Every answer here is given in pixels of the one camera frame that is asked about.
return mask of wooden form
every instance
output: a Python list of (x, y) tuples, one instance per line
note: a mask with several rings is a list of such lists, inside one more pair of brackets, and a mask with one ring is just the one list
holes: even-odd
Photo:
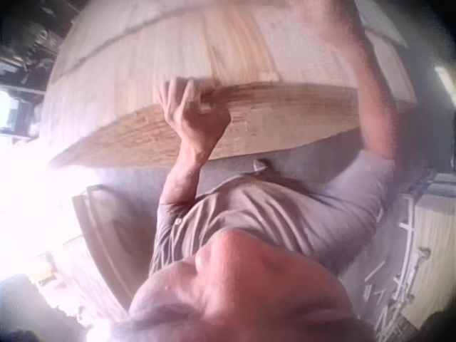
[[(394, 46), (370, 39), (407, 110), (415, 94)], [(176, 76), (211, 80), (213, 95), (228, 102), (233, 121), (214, 159), (358, 126), (351, 69), (280, 1), (96, 0), (69, 33), (48, 86), (41, 139), (52, 165), (170, 165), (179, 140), (157, 90)]]

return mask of man's hand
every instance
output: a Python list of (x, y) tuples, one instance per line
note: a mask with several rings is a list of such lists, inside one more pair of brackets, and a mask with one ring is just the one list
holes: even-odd
[(203, 110), (200, 87), (194, 80), (175, 78), (160, 88), (166, 122), (180, 136), (179, 156), (167, 176), (160, 204), (190, 205), (195, 200), (200, 170), (231, 121), (216, 103)]
[(353, 0), (290, 0), (303, 24), (322, 40), (341, 47), (364, 40), (364, 29)]
[(181, 150), (197, 158), (201, 166), (231, 121), (229, 111), (216, 103), (202, 110), (200, 87), (192, 79), (175, 78), (160, 88), (160, 103), (166, 122), (180, 136)]

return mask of bright light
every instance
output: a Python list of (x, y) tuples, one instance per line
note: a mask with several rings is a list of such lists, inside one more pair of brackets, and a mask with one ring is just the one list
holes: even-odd
[(456, 107), (456, 85), (451, 79), (450, 73), (448, 73), (448, 70), (444, 66), (436, 66), (435, 71), (437, 71), (440, 80), (442, 80), (445, 89), (450, 94), (453, 104)]
[(86, 342), (108, 342), (111, 337), (111, 328), (109, 323), (103, 322), (97, 324), (87, 333)]
[(11, 98), (6, 91), (0, 90), (0, 127), (8, 124), (9, 111), (11, 109)]

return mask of man's arm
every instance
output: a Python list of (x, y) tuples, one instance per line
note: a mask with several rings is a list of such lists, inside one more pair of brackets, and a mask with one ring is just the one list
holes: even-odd
[(359, 117), (366, 147), (394, 160), (398, 114), (353, 0), (292, 0), (305, 26), (337, 48), (358, 83)]
[(162, 85), (160, 103), (165, 119), (181, 139), (180, 151), (163, 187), (160, 204), (192, 204), (200, 170), (223, 136), (231, 118), (221, 104), (202, 111), (194, 80), (176, 78)]

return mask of wooden planks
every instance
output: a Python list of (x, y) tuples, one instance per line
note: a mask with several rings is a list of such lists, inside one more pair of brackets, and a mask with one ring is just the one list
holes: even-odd
[[(232, 95), (230, 91), (237, 89), (237, 96), (249, 98), (247, 102), (226, 99), (232, 101), (229, 107), (235, 119), (229, 131), (244, 133), (222, 141), (214, 157), (296, 147), (356, 127), (356, 94), (346, 91), (356, 88), (351, 69), (306, 32), (283, 3), (258, 5), (265, 1), (242, 5), (222, 0), (94, 1), (62, 48), (48, 86), (40, 138), (51, 147), (52, 155), (58, 155), (53, 164), (168, 165), (176, 144), (157, 106), (157, 89), (176, 76), (212, 80), (222, 93), (227, 89)], [(116, 13), (115, 23), (103, 24)], [(416, 102), (415, 94), (400, 59), (389, 43), (377, 37), (373, 42), (380, 46), (393, 94), (409, 108)], [(252, 92), (258, 90), (256, 85), (267, 83), (276, 85), (278, 93), (269, 89), (265, 98), (264, 93)], [(315, 102), (304, 84), (328, 87), (325, 93), (319, 88)], [(136, 125), (141, 122), (144, 125), (138, 131)], [(282, 138), (270, 138), (268, 129), (273, 126), (274, 136)], [(128, 148), (128, 155), (119, 154), (127, 150), (119, 150), (122, 142), (116, 140), (129, 137), (128, 145), (145, 141), (146, 135), (154, 135), (147, 139), (154, 148), (137, 144)]]
[[(229, 99), (232, 123), (212, 159), (298, 147), (358, 126), (356, 92), (350, 88), (258, 83), (225, 88), (213, 96)], [(52, 165), (170, 166), (179, 145), (160, 106), (154, 105), (81, 139)]]
[(420, 328), (436, 311), (443, 310), (456, 291), (456, 194), (455, 197), (424, 195), (415, 207), (413, 248), (430, 249), (430, 258), (418, 269), (412, 295), (403, 311)]

